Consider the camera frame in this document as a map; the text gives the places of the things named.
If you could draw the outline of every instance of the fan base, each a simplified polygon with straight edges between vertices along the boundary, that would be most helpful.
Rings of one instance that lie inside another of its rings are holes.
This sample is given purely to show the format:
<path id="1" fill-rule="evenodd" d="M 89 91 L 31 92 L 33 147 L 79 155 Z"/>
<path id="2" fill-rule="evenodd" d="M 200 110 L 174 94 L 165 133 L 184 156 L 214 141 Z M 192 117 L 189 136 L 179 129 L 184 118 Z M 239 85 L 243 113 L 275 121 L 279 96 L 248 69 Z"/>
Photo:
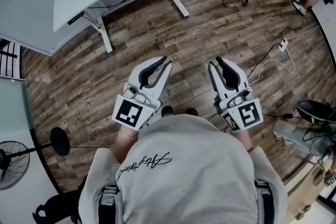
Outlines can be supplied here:
<path id="1" fill-rule="evenodd" d="M 66 132 L 59 128 L 53 128 L 50 132 L 50 141 L 56 154 L 66 156 L 70 152 L 70 143 Z"/>

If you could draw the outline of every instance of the wooden floor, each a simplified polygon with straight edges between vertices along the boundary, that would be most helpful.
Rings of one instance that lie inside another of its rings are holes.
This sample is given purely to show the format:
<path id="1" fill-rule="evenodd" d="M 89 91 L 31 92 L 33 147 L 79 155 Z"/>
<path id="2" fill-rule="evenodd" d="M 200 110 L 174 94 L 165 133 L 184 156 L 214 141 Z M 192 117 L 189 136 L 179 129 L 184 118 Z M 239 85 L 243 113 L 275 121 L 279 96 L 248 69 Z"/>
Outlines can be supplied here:
<path id="1" fill-rule="evenodd" d="M 210 114 L 215 93 L 207 71 L 209 61 L 224 56 L 249 73 L 281 41 L 281 33 L 290 38 L 317 25 L 310 13 L 299 15 L 292 0 L 250 0 L 248 7 L 242 6 L 243 0 L 181 1 L 189 18 L 181 18 L 171 0 L 138 0 L 112 13 L 107 21 L 116 50 L 111 54 L 91 27 L 52 57 L 24 50 L 23 75 L 41 144 L 59 126 L 72 146 L 111 145 L 118 130 L 111 120 L 116 96 L 133 67 L 155 56 L 166 55 L 173 61 L 163 103 L 177 113 L 194 107 L 200 116 Z M 294 75 L 270 62 L 252 87 L 263 112 L 297 115 L 296 102 L 305 98 L 335 104 L 335 70 L 319 28 L 291 39 L 289 51 L 296 64 Z M 288 55 L 276 47 L 267 57 L 271 58 L 293 69 Z M 250 83 L 257 79 L 259 69 Z M 305 155 L 275 139 L 275 120 L 266 116 L 250 133 L 286 180 Z M 306 124 L 300 119 L 290 121 Z M 219 130 L 225 127 L 218 115 L 211 122 Z M 68 156 L 60 157 L 47 148 L 43 154 L 59 186 L 73 190 L 87 174 L 95 150 L 73 148 Z"/>

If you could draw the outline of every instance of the electric fan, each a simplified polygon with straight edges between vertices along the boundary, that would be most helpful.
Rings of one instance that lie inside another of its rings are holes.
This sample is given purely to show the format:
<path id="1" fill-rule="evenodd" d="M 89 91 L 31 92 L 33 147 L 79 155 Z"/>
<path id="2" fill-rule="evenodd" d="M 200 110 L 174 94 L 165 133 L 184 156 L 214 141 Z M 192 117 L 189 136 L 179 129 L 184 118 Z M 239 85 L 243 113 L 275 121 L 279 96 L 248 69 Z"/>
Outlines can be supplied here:
<path id="1" fill-rule="evenodd" d="M 61 128 L 53 128 L 50 132 L 50 143 L 36 148 L 27 148 L 16 141 L 0 142 L 0 190 L 14 187 L 23 178 L 29 167 L 30 152 L 50 146 L 56 154 L 68 155 L 68 136 Z"/>

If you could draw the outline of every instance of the bracelet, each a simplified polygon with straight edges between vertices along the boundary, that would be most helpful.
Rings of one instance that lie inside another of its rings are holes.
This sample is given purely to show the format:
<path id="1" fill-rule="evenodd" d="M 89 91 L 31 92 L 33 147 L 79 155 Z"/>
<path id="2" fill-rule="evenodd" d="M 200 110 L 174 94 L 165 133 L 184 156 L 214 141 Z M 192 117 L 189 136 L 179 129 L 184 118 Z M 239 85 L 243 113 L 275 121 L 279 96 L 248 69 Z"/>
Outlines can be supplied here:
<path id="1" fill-rule="evenodd" d="M 119 133 L 123 134 L 126 137 L 137 137 L 139 135 L 139 133 L 137 135 L 126 135 L 120 129 L 119 129 Z"/>

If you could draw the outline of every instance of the fan stand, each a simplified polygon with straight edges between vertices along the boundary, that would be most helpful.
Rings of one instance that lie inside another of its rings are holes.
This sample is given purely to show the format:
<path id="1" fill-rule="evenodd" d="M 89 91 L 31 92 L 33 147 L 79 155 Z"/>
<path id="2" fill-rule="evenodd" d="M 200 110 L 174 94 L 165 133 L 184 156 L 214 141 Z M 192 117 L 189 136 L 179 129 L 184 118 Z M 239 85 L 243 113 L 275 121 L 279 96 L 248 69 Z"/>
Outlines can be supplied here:
<path id="1" fill-rule="evenodd" d="M 14 158 L 17 156 L 21 156 L 30 152 L 34 152 L 37 150 L 41 150 L 42 148 L 46 147 L 53 147 L 54 151 L 56 152 L 57 155 L 60 156 L 66 156 L 70 152 L 70 143 L 67 134 L 65 131 L 59 127 L 53 128 L 52 131 L 50 132 L 50 142 L 49 144 L 35 147 L 35 148 L 29 148 L 25 151 L 13 153 L 13 154 L 8 154 L 6 157 L 8 158 Z"/>

